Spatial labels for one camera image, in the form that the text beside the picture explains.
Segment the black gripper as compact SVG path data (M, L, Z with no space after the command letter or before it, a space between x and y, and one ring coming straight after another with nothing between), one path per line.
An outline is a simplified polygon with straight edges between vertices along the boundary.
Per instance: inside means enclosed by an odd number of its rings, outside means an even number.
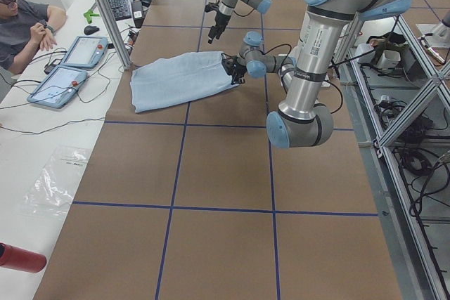
M209 13L214 11L216 13L214 17L214 25L211 26L208 33L208 43L212 44L215 39L219 39L221 34L226 29L226 26L231 19L231 9L223 4L221 1L216 3L209 2L205 6L205 12Z
M221 64L227 75L231 76L231 84L244 84L246 66L241 65L238 56L221 53Z

